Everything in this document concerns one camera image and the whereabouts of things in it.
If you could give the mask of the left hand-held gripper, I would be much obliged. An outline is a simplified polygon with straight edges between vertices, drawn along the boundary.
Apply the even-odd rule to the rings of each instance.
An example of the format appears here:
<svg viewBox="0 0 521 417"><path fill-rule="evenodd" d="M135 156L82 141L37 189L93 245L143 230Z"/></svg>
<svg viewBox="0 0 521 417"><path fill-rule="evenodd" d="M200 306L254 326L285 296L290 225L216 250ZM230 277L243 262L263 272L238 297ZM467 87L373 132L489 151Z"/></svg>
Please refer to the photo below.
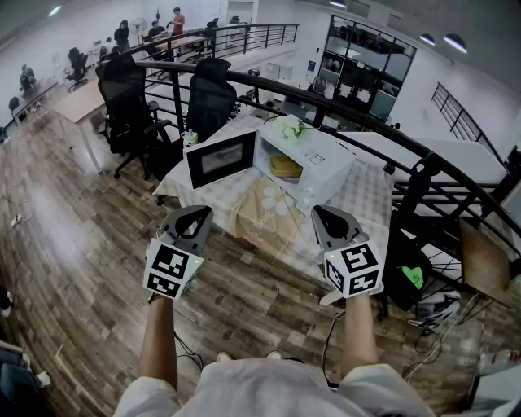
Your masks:
<svg viewBox="0 0 521 417"><path fill-rule="evenodd" d="M177 300L204 263L213 210L190 205L171 212L146 251L143 287L153 298Z"/></svg>

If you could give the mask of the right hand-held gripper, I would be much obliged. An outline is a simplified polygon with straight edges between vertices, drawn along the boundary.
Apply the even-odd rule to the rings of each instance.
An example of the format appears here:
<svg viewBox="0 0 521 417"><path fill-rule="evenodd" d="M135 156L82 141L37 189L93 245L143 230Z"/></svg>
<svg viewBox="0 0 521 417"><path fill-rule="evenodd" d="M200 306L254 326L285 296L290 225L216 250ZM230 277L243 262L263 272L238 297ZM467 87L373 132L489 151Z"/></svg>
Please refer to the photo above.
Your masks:
<svg viewBox="0 0 521 417"><path fill-rule="evenodd" d="M357 219L329 205L314 206L311 219L321 248L320 267L334 288L319 304L381 293L384 260L378 245L362 230Z"/></svg>

